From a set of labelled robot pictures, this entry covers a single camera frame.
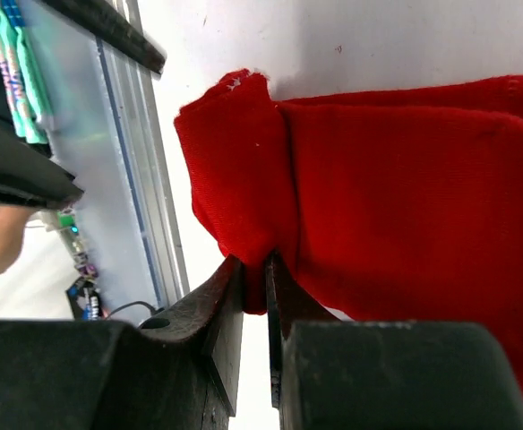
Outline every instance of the white wall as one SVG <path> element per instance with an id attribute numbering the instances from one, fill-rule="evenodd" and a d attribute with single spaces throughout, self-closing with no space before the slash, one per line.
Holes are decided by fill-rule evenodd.
<path id="1" fill-rule="evenodd" d="M 155 91 L 192 287 L 210 276 L 221 256 L 192 215 L 172 120 L 180 106 L 224 73 L 260 69 L 278 99 L 523 73 L 523 0 L 139 0 L 139 5 L 144 29 L 168 53 Z M 277 428 L 266 401 L 264 330 L 262 320 L 251 325 L 246 320 L 242 366 L 248 374 L 242 373 L 234 430 Z M 259 392 L 263 386 L 268 390 Z"/>

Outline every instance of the screw hole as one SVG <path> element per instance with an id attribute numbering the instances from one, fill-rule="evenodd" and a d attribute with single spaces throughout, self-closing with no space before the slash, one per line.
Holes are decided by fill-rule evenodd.
<path id="1" fill-rule="evenodd" d="M 150 318 L 149 320 L 142 323 L 140 326 L 141 329 L 163 329 L 170 325 L 170 320 L 168 318 Z"/>

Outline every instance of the cable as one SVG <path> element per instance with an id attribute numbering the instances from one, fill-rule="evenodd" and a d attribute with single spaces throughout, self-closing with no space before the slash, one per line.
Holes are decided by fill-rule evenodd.
<path id="1" fill-rule="evenodd" d="M 112 315 L 114 315 L 114 314 L 116 314 L 116 313 L 118 313 L 120 311 L 124 311 L 124 309 L 126 309 L 128 307 L 131 307 L 131 306 L 134 306 L 134 305 L 140 305 L 140 306 L 144 306 L 145 308 L 147 308 L 150 311 L 150 316 L 154 316 L 155 314 L 157 314 L 161 310 L 161 309 L 155 308 L 154 306 L 152 306 L 152 305 L 150 305 L 150 304 L 148 304 L 146 302 L 137 301 L 137 302 L 127 303 L 126 305 L 119 306 L 117 309 L 115 309 L 110 314 L 108 314 L 107 317 L 105 318 L 105 320 L 110 318 Z"/>

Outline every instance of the red cloth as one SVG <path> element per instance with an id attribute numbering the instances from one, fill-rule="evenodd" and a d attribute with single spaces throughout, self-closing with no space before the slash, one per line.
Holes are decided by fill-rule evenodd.
<path id="1" fill-rule="evenodd" d="M 176 119 L 193 209 L 248 268 L 278 248 L 357 320 L 485 325 L 523 388 L 523 77 L 274 102 L 231 73 Z"/>

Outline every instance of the person's arm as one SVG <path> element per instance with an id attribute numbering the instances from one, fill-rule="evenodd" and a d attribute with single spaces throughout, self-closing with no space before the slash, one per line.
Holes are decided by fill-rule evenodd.
<path id="1" fill-rule="evenodd" d="M 25 225 L 34 212 L 14 206 L 0 208 L 0 274 L 19 258 Z"/>

